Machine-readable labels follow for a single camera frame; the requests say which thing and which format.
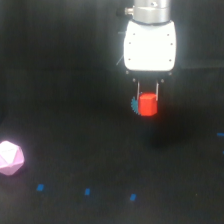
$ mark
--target pink polyhedron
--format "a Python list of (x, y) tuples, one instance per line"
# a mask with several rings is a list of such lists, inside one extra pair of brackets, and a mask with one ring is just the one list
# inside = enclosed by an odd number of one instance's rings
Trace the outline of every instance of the pink polyhedron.
[(0, 173), (7, 176), (13, 175), (24, 161), (22, 149), (18, 145), (8, 141), (0, 144)]

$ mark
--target red block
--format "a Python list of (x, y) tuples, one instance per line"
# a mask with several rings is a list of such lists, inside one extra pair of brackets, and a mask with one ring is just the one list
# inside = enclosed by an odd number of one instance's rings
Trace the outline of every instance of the red block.
[(157, 107), (156, 94), (142, 93), (139, 96), (138, 112), (142, 116), (153, 116), (157, 114)]

